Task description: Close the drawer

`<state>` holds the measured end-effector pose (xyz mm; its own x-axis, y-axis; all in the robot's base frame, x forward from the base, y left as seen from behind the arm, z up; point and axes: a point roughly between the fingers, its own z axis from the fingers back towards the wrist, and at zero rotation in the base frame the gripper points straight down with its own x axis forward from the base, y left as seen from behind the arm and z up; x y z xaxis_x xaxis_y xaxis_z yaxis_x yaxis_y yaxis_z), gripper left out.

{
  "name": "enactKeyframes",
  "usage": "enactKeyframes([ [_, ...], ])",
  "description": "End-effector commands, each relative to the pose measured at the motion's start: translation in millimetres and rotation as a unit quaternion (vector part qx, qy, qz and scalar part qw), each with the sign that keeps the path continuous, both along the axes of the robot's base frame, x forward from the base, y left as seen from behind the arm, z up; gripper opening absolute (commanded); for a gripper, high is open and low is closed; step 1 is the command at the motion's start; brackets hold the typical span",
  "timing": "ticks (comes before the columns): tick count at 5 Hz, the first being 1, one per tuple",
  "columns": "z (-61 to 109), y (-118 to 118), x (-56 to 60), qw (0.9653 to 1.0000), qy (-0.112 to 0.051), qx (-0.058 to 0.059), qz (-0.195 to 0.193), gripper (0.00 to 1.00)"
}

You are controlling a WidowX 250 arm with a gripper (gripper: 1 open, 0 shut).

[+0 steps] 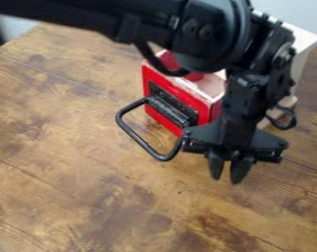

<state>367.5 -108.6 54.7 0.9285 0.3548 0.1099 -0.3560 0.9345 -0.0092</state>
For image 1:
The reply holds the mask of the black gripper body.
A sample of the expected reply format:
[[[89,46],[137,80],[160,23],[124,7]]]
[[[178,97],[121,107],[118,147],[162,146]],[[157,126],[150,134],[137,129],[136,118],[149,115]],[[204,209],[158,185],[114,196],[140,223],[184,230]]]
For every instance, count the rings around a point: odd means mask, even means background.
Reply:
[[[186,129],[184,152],[214,153],[223,160],[280,162],[287,141],[257,129],[268,109],[267,84],[260,75],[228,77],[219,118]]]

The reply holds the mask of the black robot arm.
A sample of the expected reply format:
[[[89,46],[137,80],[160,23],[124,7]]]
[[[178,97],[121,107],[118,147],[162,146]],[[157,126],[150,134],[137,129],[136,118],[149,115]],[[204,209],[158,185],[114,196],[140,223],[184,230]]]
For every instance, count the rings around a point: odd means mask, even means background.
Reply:
[[[185,128],[173,150],[204,155],[232,183],[280,161],[287,142],[257,124],[293,85],[295,37],[249,0],[0,0],[0,14],[98,32],[168,76],[225,71],[220,115]]]

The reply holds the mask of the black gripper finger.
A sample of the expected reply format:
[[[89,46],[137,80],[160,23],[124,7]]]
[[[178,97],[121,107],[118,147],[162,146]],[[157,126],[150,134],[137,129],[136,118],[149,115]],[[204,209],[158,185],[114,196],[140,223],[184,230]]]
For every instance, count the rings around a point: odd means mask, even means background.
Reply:
[[[240,152],[235,152],[232,154],[229,165],[229,180],[232,184],[241,182],[251,170],[253,163],[255,157],[252,155],[244,155]]]
[[[210,178],[217,180],[223,171],[224,159],[213,151],[209,151],[206,160]]]

